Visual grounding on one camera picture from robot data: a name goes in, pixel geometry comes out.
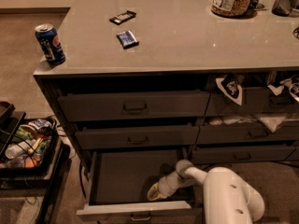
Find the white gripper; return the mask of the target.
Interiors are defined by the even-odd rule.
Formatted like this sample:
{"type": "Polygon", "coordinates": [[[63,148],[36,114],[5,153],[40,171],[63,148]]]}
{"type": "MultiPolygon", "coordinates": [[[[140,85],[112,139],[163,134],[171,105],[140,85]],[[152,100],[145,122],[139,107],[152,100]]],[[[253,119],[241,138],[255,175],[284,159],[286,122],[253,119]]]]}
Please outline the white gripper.
{"type": "Polygon", "coordinates": [[[177,172],[165,175],[158,181],[158,184],[155,183],[151,186],[147,193],[147,198],[151,202],[165,200],[180,189],[184,182],[185,180],[177,172]]]}

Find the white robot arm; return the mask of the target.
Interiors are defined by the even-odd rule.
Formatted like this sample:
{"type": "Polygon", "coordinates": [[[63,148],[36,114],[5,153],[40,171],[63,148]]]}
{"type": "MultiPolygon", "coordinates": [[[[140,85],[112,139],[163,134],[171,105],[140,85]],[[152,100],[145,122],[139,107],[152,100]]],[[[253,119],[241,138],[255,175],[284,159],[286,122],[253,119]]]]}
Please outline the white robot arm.
{"type": "Polygon", "coordinates": [[[205,172],[187,160],[178,161],[174,172],[152,185],[147,198],[163,200],[193,184],[203,188],[206,224],[253,224],[263,217],[262,195],[242,177],[225,167],[205,172]]]}

